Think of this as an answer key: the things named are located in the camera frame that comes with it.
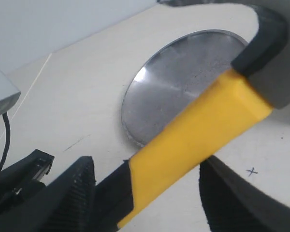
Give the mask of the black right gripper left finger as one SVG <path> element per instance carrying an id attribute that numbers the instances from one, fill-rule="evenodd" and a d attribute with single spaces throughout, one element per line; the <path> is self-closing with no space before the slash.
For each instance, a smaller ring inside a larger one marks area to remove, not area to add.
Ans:
<path id="1" fill-rule="evenodd" d="M 80 157 L 35 196 L 1 214 L 0 232 L 88 232 L 94 177 L 92 157 Z"/>

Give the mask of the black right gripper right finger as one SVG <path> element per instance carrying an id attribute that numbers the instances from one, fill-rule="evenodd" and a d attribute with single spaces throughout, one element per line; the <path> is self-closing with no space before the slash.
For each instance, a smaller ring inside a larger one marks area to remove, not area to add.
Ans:
<path id="1" fill-rule="evenodd" d="M 199 192 L 212 232 L 290 232 L 290 208 L 215 156 L 200 164 Z"/>

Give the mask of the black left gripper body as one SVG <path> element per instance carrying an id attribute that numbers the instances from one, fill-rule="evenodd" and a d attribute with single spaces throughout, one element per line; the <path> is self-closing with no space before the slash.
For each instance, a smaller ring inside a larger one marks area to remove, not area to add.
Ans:
<path id="1" fill-rule="evenodd" d="M 54 158 L 36 149 L 0 171 L 0 213 L 22 204 L 45 187 L 41 179 L 50 172 Z"/>

